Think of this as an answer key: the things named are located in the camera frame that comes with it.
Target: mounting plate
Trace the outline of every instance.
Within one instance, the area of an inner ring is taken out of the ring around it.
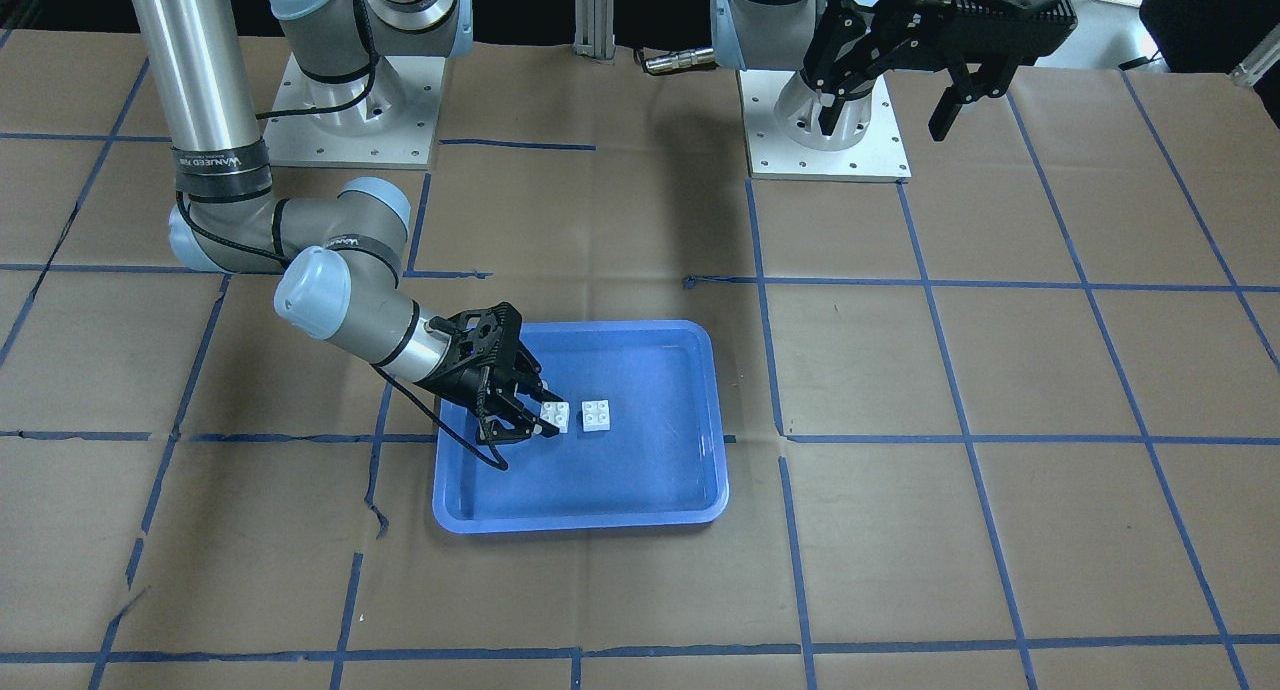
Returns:
[[[369,166],[384,170],[429,170],[444,90],[444,58],[388,58],[408,99],[394,125],[374,134],[333,134],[314,116],[275,116],[264,138],[271,165]],[[302,70],[289,58],[273,110],[306,108]]]
[[[872,90],[872,119],[861,142],[846,151],[818,151],[795,142],[778,125],[773,105],[791,70],[741,70],[742,128],[751,178],[765,181],[846,181],[897,183],[911,175],[906,148],[884,78]]]

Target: grid line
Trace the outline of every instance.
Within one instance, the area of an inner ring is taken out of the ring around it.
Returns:
[[[1244,309],[1244,315],[1249,317],[1249,324],[1253,325],[1253,332],[1257,333],[1258,339],[1262,342],[1262,347],[1267,351],[1267,357],[1271,358],[1271,365],[1274,365],[1276,370],[1280,370],[1280,358],[1276,357],[1276,351],[1271,347],[1267,334],[1262,330],[1262,324],[1258,323],[1258,317],[1253,314],[1253,307],[1249,306],[1248,298],[1245,298],[1244,293],[1240,291],[1240,287],[1235,280],[1235,274],[1226,262],[1225,253],[1222,253],[1222,250],[1217,247],[1217,241],[1213,239],[1213,233],[1208,229],[1208,223],[1204,221],[1204,216],[1199,211],[1196,198],[1192,197],[1190,189],[1187,188],[1183,174],[1178,170],[1178,165],[1175,165],[1174,157],[1169,154],[1169,148],[1165,147],[1165,140],[1161,140],[1160,133],[1156,131],[1155,122],[1152,122],[1151,116],[1147,115],[1147,108],[1142,105],[1142,99],[1138,97],[1138,92],[1134,90],[1133,83],[1130,83],[1129,76],[1120,70],[1120,79],[1124,79],[1124,87],[1129,90],[1129,97],[1133,97],[1134,105],[1138,106],[1138,113],[1142,113],[1142,120],[1146,122],[1147,129],[1151,131],[1151,138],[1155,140],[1156,147],[1160,148],[1160,154],[1165,156],[1169,170],[1174,174],[1174,179],[1178,181],[1178,188],[1183,192],[1183,197],[1187,198],[1187,206],[1196,218],[1196,224],[1199,225],[1201,233],[1204,234],[1204,239],[1208,242],[1208,247],[1213,251],[1213,257],[1217,259],[1219,265],[1222,268],[1222,274],[1226,275],[1226,282],[1235,291],[1235,297],[1240,301],[1240,307]]]
[[[924,264],[924,251],[920,247],[920,238],[915,230],[915,220],[911,218],[911,205],[906,198],[905,184],[897,184],[897,198],[902,206],[902,219],[906,221],[906,233],[911,239],[911,252],[915,253],[915,264],[920,271],[920,280],[924,285],[924,301],[929,306],[929,317],[933,321],[933,332],[938,341],[938,352],[942,353],[942,369],[947,375],[947,387],[951,390],[951,403],[955,406],[956,419],[960,422],[960,431],[969,437],[969,417],[965,413],[964,398],[960,397],[960,385],[956,381],[955,366],[951,364],[951,351],[947,348],[946,333],[942,330],[942,316],[938,314],[938,305],[933,297],[933,284],[929,282],[928,266]],[[1014,594],[1014,584],[1009,576],[1009,565],[1005,562],[1005,549],[1000,543],[1000,531],[996,527],[996,516],[991,511],[991,499],[987,497],[987,484],[982,476],[982,465],[978,462],[978,449],[974,448],[973,439],[965,439],[965,454],[969,458],[969,471],[973,472],[974,488],[978,490],[978,503],[982,506],[983,522],[987,526],[987,538],[991,540],[992,554],[996,558],[996,571],[1000,574],[1000,585],[1005,593],[1005,603],[1009,606],[1009,618],[1014,626],[1014,640],[1018,654],[1023,662],[1023,673],[1027,676],[1028,690],[1037,690],[1036,667],[1032,664],[1032,653],[1027,645],[1027,631],[1023,627],[1021,613],[1018,611],[1018,598]]]
[[[796,527],[795,498],[791,495],[791,471],[787,458],[778,458],[782,481],[782,509],[787,516],[787,545],[791,549],[791,575],[796,588],[796,612],[800,616],[800,654],[804,658],[805,686],[818,690],[818,670],[813,661],[813,635],[809,630],[809,598],[804,586],[804,562],[800,558],[800,535]]]
[[[1018,122],[1019,133],[1023,134],[1023,142],[1027,146],[1027,151],[1032,157],[1032,163],[1036,166],[1037,175],[1039,175],[1041,184],[1044,189],[1046,198],[1051,210],[1053,211],[1053,219],[1057,221],[1057,227],[1062,233],[1062,239],[1066,243],[1066,250],[1071,255],[1071,262],[1075,266],[1075,271],[1080,278],[1080,283],[1087,283],[1088,277],[1084,273],[1083,261],[1080,261],[1079,253],[1075,250],[1075,242],[1071,239],[1071,233],[1066,228],[1066,221],[1062,218],[1061,207],[1057,204],[1057,198],[1053,195],[1053,188],[1050,184],[1048,177],[1046,175],[1044,168],[1039,160],[1039,154],[1036,151],[1036,146],[1032,142],[1030,133],[1027,129],[1027,124],[1023,120],[1021,113],[1018,110],[1018,102],[1014,97],[1005,96],[1009,101],[1010,110],[1014,113],[1014,120]],[[1165,476],[1165,470],[1160,463],[1160,456],[1156,453],[1156,444],[1151,440],[1151,431],[1147,429],[1147,421],[1143,419],[1142,407],[1138,405],[1138,397],[1133,390],[1133,384],[1129,383],[1129,376],[1124,370],[1124,365],[1120,362],[1120,353],[1117,353],[1115,343],[1111,339],[1111,333],[1107,330],[1107,324],[1105,317],[1102,317],[1102,310],[1098,306],[1098,301],[1092,289],[1085,288],[1084,296],[1089,301],[1089,309],[1093,311],[1093,319],[1097,321],[1098,332],[1102,334],[1102,341],[1106,344],[1107,355],[1111,357],[1111,364],[1115,366],[1116,376],[1119,376],[1120,387],[1124,389],[1125,399],[1128,399],[1129,410],[1133,412],[1134,421],[1138,424],[1138,433],[1143,439],[1143,444],[1147,448],[1147,457],[1151,461],[1152,471],[1156,475],[1156,480],[1160,484],[1161,493],[1165,494],[1165,503],[1169,506],[1169,512],[1172,515],[1174,525],[1178,529],[1178,535],[1183,542],[1183,548],[1187,552],[1187,558],[1190,562],[1192,570],[1196,572],[1196,580],[1199,582],[1201,593],[1204,595],[1204,602],[1208,604],[1210,613],[1213,617],[1213,625],[1217,626],[1217,632],[1226,650],[1228,661],[1231,663],[1231,670],[1235,673],[1235,678],[1239,682],[1240,690],[1249,690],[1249,681],[1244,676],[1244,668],[1240,666],[1240,659],[1235,653],[1235,646],[1231,644],[1230,635],[1226,630],[1226,622],[1222,620],[1222,612],[1217,607],[1217,600],[1213,598],[1213,590],[1210,588],[1208,579],[1204,576],[1203,567],[1199,562],[1199,556],[1196,553],[1196,547],[1192,544],[1190,534],[1187,530],[1187,524],[1183,522],[1183,516],[1179,512],[1178,502],[1174,499],[1174,493],[1169,485],[1169,479]]]

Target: plastic tray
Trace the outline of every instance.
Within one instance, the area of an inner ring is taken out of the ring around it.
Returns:
[[[442,433],[431,507],[445,530],[685,525],[724,512],[728,471],[705,330],[685,320],[529,324],[521,339],[570,403],[570,429],[500,445],[507,472]],[[582,399],[609,401],[609,430],[582,431]],[[475,438],[465,408],[442,402],[440,419]]]

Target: cable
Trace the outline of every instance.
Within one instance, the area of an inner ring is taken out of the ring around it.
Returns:
[[[280,268],[289,266],[289,259],[284,257],[283,253],[274,253],[264,251],[261,248],[255,248],[252,247],[252,245],[237,243],[236,239],[228,239],[223,238],[223,236],[215,236],[210,233],[210,230],[205,230],[204,228],[201,228],[201,225],[196,225],[196,220],[191,219],[191,207],[187,206],[187,202],[182,197],[182,189],[178,189],[177,195],[178,195],[178,215],[180,215],[182,220],[186,221],[187,227],[191,228],[191,230],[197,236],[201,236],[201,238],[211,239],[215,243],[223,245],[223,247],[233,248],[233,251],[239,251],[244,253],[256,253],[256,256],[265,257],[266,260],[274,260],[275,262],[280,264]]]
[[[374,367],[374,371],[379,376],[381,376],[383,380],[390,383],[392,388],[396,388],[397,390],[399,390],[399,393],[402,396],[404,396],[406,398],[408,398],[410,402],[413,403],[415,407],[420,408],[420,411],[422,411],[422,413],[426,417],[430,417],[431,422],[434,422],[436,426],[439,426],[440,430],[444,430],[444,433],[449,438],[453,438],[463,448],[471,451],[471,454],[474,454],[480,462],[484,462],[489,467],[494,467],[495,470],[500,470],[500,471],[506,471],[508,467],[511,467],[507,463],[507,458],[502,457],[502,453],[499,453],[498,448],[494,447],[493,440],[489,439],[489,431],[485,429],[484,421],[480,422],[480,437],[484,438],[485,444],[489,445],[489,452],[493,453],[492,458],[486,457],[484,453],[480,452],[480,449],[476,449],[475,445],[472,445],[471,443],[468,443],[466,440],[466,438],[463,438],[462,435],[458,435],[457,431],[453,431],[452,428],[449,428],[448,425],[445,425],[440,420],[440,417],[438,415],[435,415],[434,412],[431,412],[431,408],[426,407],[426,403],[424,403],[416,394],[411,393],[411,390],[408,388],[406,388],[404,385],[401,385],[399,381],[397,381],[393,376],[388,375],[387,371],[383,370],[383,367],[372,366],[372,365],[370,367]]]
[[[329,106],[329,108],[297,108],[296,110],[273,110],[273,111],[260,111],[255,115],[260,120],[270,120],[274,116],[297,116],[297,115],[325,115],[330,111],[343,111],[348,108],[356,108],[365,101],[371,92],[374,92],[374,81],[376,78],[378,64],[381,56],[378,55],[378,49],[374,47],[374,29],[369,20],[369,8],[365,5],[365,0],[351,0],[352,14],[356,17],[356,31],[360,35],[360,44],[365,47],[365,52],[369,52],[369,78],[365,81],[365,90],[360,90],[356,97],[349,99],[349,101],[342,105]]]

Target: blue tape line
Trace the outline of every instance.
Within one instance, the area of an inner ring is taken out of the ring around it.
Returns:
[[[365,507],[370,508],[375,516],[378,516],[378,536],[375,540],[380,540],[383,535],[387,535],[387,529],[390,526],[390,520],[379,509],[378,503],[374,502],[374,493],[378,490],[378,471],[383,462],[383,435],[387,431],[387,411],[392,405],[392,387],[388,383],[383,388],[383,399],[378,406],[378,424],[374,426],[374,440],[369,451],[369,489],[365,492]]]
[[[142,443],[150,440],[150,431],[50,431],[50,430],[0,430],[0,438],[22,438],[24,440],[113,440],[113,443]]]
[[[1196,204],[1196,198],[1192,197],[1192,192],[1187,188],[1187,183],[1183,179],[1183,174],[1178,170],[1178,165],[1174,163],[1174,157],[1169,154],[1169,148],[1165,147],[1165,140],[1161,140],[1160,133],[1156,131],[1155,122],[1147,115],[1147,108],[1142,105],[1142,99],[1138,97],[1137,90],[1134,90],[1133,83],[1129,81],[1129,76],[1120,72],[1120,79],[1124,79],[1125,88],[1129,88],[1129,97],[1133,97],[1133,102],[1138,106],[1138,111],[1142,113],[1142,120],[1146,122],[1147,129],[1151,131],[1152,140],[1156,140],[1156,147],[1160,148],[1160,154],[1165,156],[1165,161],[1169,163],[1169,170],[1174,174],[1174,179],[1178,181],[1178,188],[1183,192],[1183,197],[1187,198],[1187,206],[1190,209],[1192,215],[1196,216],[1196,224],[1199,225],[1201,233],[1204,234],[1204,239],[1208,242],[1208,247],[1213,251],[1213,257],[1217,259],[1219,265],[1222,268],[1222,274],[1226,275],[1226,282],[1231,284],[1235,289],[1235,297],[1240,301],[1240,307],[1244,309],[1244,315],[1249,317],[1249,324],[1253,325],[1253,332],[1258,335],[1258,341],[1262,342],[1263,349],[1267,351],[1267,357],[1271,358],[1271,365],[1280,370],[1280,357],[1276,357],[1276,351],[1271,346],[1271,341],[1267,339],[1267,334],[1262,330],[1262,324],[1258,323],[1258,317],[1253,314],[1253,307],[1249,306],[1248,298],[1239,289],[1239,283],[1235,280],[1235,274],[1226,262],[1226,256],[1222,250],[1217,247],[1217,241],[1213,239],[1213,233],[1208,229],[1208,223],[1204,221],[1204,216],[1199,211],[1199,206]]]
[[[493,271],[406,270],[402,277],[430,277],[436,280],[462,280],[468,279],[468,277],[474,277],[474,279],[484,280],[486,277],[493,277]]]
[[[142,538],[133,540],[133,552],[129,553],[129,563],[124,567],[124,584],[132,590],[133,577],[138,572],[138,562],[142,561]]]
[[[1156,648],[1219,645],[1217,635],[1128,635],[1116,638],[1037,638],[1028,641],[1037,650],[1062,648]]]
[[[622,645],[603,650],[586,650],[585,658],[689,658],[723,655],[799,655],[800,645],[795,643],[772,643],[762,645]]]
[[[442,146],[489,146],[498,148],[563,148],[564,151],[595,152],[595,146],[579,146],[579,143],[522,143],[515,140],[484,140],[484,138],[452,138],[439,140]]]
[[[1280,445],[1280,438],[1180,435],[787,435],[792,443],[814,444],[931,444],[931,443],[1149,443],[1157,445]]]
[[[982,650],[1016,650],[1016,640],[933,640],[933,641],[882,641],[882,643],[818,643],[813,652],[823,654],[867,653],[968,653]]]
[[[1124,79],[1125,83],[1128,83],[1129,79],[1128,78]],[[1018,102],[1014,101],[1014,97],[1011,95],[1005,97],[1009,101],[1010,110],[1012,110],[1014,113],[1014,120],[1018,122],[1018,129],[1023,134],[1023,142],[1025,143],[1027,151],[1032,157],[1033,165],[1036,166],[1036,172],[1039,175],[1041,184],[1044,188],[1044,195],[1048,198],[1051,210],[1053,211],[1053,218],[1057,221],[1057,227],[1062,233],[1062,239],[1065,239],[1066,242],[1066,250],[1071,255],[1071,262],[1073,265],[1075,265],[1075,271],[1080,278],[1080,283],[1087,284],[1088,277],[1084,273],[1084,265],[1083,262],[1080,262],[1080,256],[1075,250],[1075,242],[1074,239],[1071,239],[1071,233],[1069,229],[1066,229],[1066,221],[1062,219],[1061,207],[1059,206],[1057,198],[1053,195],[1053,188],[1048,183],[1048,177],[1044,174],[1044,168],[1039,160],[1039,154],[1036,151],[1034,143],[1032,143],[1030,133],[1028,133],[1027,124],[1023,120],[1023,115],[1018,110]],[[1234,283],[1233,277],[1229,275],[1228,279]],[[1147,428],[1147,421],[1143,419],[1142,408],[1138,405],[1138,394],[1134,393],[1133,384],[1129,383],[1129,376],[1128,374],[1125,374],[1124,365],[1120,362],[1120,353],[1116,352],[1115,343],[1111,339],[1111,333],[1110,330],[1107,330],[1106,320],[1105,317],[1102,317],[1102,309],[1098,307],[1098,301],[1094,297],[1092,289],[1084,288],[1084,296],[1089,301],[1089,309],[1093,311],[1093,319],[1094,321],[1097,321],[1098,332],[1102,334],[1102,342],[1106,344],[1107,355],[1111,357],[1111,364],[1112,366],[1115,366],[1116,376],[1119,376],[1120,380],[1120,387],[1124,389],[1125,399],[1128,399],[1129,402],[1129,410],[1133,412],[1134,421],[1138,424],[1138,431],[1142,434],[1144,445],[1147,448],[1147,457],[1151,460],[1151,467],[1156,472],[1156,480],[1160,483],[1161,493],[1165,494],[1165,503],[1169,506],[1169,512],[1172,515],[1174,525],[1178,527],[1178,535],[1183,540],[1183,548],[1187,552],[1187,558],[1190,561],[1192,570],[1194,570],[1196,572],[1196,580],[1197,582],[1199,582],[1201,593],[1203,593],[1204,602],[1208,604],[1210,613],[1213,616],[1213,625],[1217,626],[1219,639],[1224,649],[1226,650],[1226,657],[1231,663],[1231,670],[1235,672],[1235,678],[1240,685],[1240,690],[1249,690],[1249,681],[1244,677],[1244,670],[1240,667],[1240,659],[1235,653],[1235,646],[1231,644],[1231,638],[1226,630],[1226,622],[1222,620],[1222,613],[1217,607],[1217,602],[1213,598],[1213,590],[1210,588],[1208,580],[1204,577],[1204,571],[1201,567],[1199,557],[1196,553],[1194,545],[1192,544],[1190,534],[1187,531],[1187,524],[1183,522],[1183,516],[1179,512],[1178,502],[1174,499],[1174,493],[1169,485],[1169,479],[1165,476],[1165,470],[1160,463],[1160,456],[1156,453],[1156,444],[1151,438],[1151,431]]]
[[[568,690],[581,690],[582,686],[582,649],[573,648],[570,653],[568,663]]]
[[[196,349],[196,358],[191,364],[191,373],[187,375],[187,387],[182,392],[178,402],[178,412],[173,419],[173,429],[160,456],[160,467],[156,467],[155,480],[151,481],[151,495],[147,498],[147,509],[142,513],[142,534],[151,533],[151,521],[155,520],[156,507],[160,504],[160,489],[164,486],[165,472],[169,472],[169,463],[173,461],[173,451],[180,438],[182,421],[187,417],[187,406],[191,405],[191,396],[196,392],[196,380],[200,379],[200,370],[205,365],[205,356],[209,355],[209,346],[214,339],[214,328],[218,317],[223,312],[223,302],[227,301],[227,289],[232,282],[230,275],[223,275],[223,283],[218,288],[218,297],[209,311],[209,320],[205,323],[205,333],[200,338],[200,347]]]
[[[554,661],[572,657],[573,648],[451,648],[348,650],[343,662],[370,661]]]
[[[115,663],[262,663],[303,661],[330,662],[333,650],[283,650],[276,653],[161,653],[154,650],[123,650],[111,653],[108,662]]]
[[[102,645],[93,658],[93,672],[88,678],[88,690],[99,690],[102,686],[102,673],[106,672],[106,663],[111,654],[111,646],[115,644],[115,634],[120,630],[120,621],[124,620],[124,616],[133,608],[133,604],[141,600],[145,594],[146,590],[142,590],[142,593],[133,595],[133,599],[124,604],[120,612],[115,613],[111,622],[106,623],[106,632],[102,634]]]
[[[805,686],[818,690],[818,670],[813,662],[813,636],[809,632],[809,598],[804,586],[804,563],[800,561],[800,534],[796,530],[795,498],[791,495],[791,471],[787,458],[778,458],[782,481],[782,509],[787,515],[787,544],[791,548],[791,576],[796,586],[796,612],[800,613],[800,655],[804,658]]]
[[[87,140],[87,142],[105,143],[110,134],[83,134],[83,133],[0,133],[0,140]]]
[[[417,248],[422,243],[422,225],[426,221],[426,204],[428,197],[431,193],[431,174],[426,172],[422,175],[422,192],[417,195],[417,216],[413,220],[413,243],[408,248],[408,261],[404,262],[404,270],[412,271],[417,262]]]
[[[1231,641],[1236,645],[1280,645],[1280,634],[1258,632],[1245,635],[1231,635]]]
[[[192,443],[326,443],[358,444],[370,443],[372,435],[284,435],[275,431],[201,431],[198,435],[183,438]]]
[[[965,435],[965,454],[969,458],[969,470],[973,471],[974,488],[978,490],[978,502],[982,506],[982,517],[987,525],[987,536],[991,540],[991,549],[996,557],[996,571],[1000,574],[1000,584],[1005,590],[1005,602],[1009,606],[1009,618],[1014,626],[1014,639],[1018,641],[1018,654],[1023,659],[1023,672],[1027,675],[1028,690],[1037,690],[1036,668],[1032,664],[1032,653],[1027,645],[1027,631],[1023,627],[1021,613],[1018,611],[1018,599],[1014,595],[1014,584],[1009,576],[1009,565],[1005,562],[1005,549],[1000,543],[1000,533],[996,529],[996,516],[991,512],[991,499],[987,497],[987,481],[982,476],[982,465],[978,462],[978,449],[974,449],[973,439],[969,438],[969,417],[965,413],[964,399],[960,397],[960,385],[956,381],[955,366],[951,364],[951,351],[947,348],[947,338],[942,332],[942,316],[938,314],[938,305],[933,297],[933,285],[929,282],[929,271],[924,265],[924,251],[920,247],[920,238],[911,219],[911,205],[906,198],[906,188],[897,186],[897,198],[902,206],[902,219],[906,221],[906,233],[911,239],[911,251],[915,253],[915,264],[920,270],[920,279],[924,282],[924,300],[929,306],[929,317],[933,321],[933,332],[938,338],[938,352],[942,353],[942,367],[947,374],[947,387],[951,389],[951,402],[955,405],[956,419],[960,422],[960,431]]]
[[[769,298],[764,289],[764,250],[760,245],[760,221],[755,211],[755,189],[751,179],[745,181],[746,187],[746,213],[751,221],[751,250],[755,253],[755,288],[760,297],[760,324],[764,332],[764,362],[769,369],[769,399],[773,402],[773,426],[778,435],[786,435],[782,430],[782,397],[778,390],[778,364],[773,355],[773,326],[769,323]]]
[[[351,639],[351,620],[356,614],[356,593],[360,590],[360,567],[365,563],[365,553],[351,556],[351,579],[347,580],[347,602],[342,608],[342,629],[338,631],[338,649],[333,658],[333,676],[329,677],[329,690],[342,687],[342,664],[347,655],[347,640]]]
[[[0,664],[87,664],[97,653],[0,653]]]

